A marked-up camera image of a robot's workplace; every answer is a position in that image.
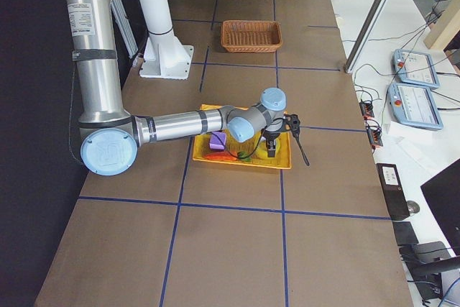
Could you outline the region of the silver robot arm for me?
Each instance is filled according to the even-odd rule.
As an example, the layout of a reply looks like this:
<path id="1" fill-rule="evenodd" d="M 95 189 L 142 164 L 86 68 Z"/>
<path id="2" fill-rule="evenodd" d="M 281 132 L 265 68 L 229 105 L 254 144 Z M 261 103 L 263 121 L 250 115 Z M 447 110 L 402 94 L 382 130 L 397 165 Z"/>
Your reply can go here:
<path id="1" fill-rule="evenodd" d="M 83 99 L 79 119 L 84 165 L 99 175 L 118 175 L 144 145 L 228 130 L 238 142 L 260 134 L 269 153 L 286 124 L 285 93 L 268 88 L 248 109 L 222 106 L 164 116 L 135 116 L 123 105 L 112 23 L 113 0 L 66 0 L 73 38 L 72 58 Z M 147 76 L 185 79 L 193 48 L 175 36 L 167 0 L 139 0 L 147 25 Z"/>

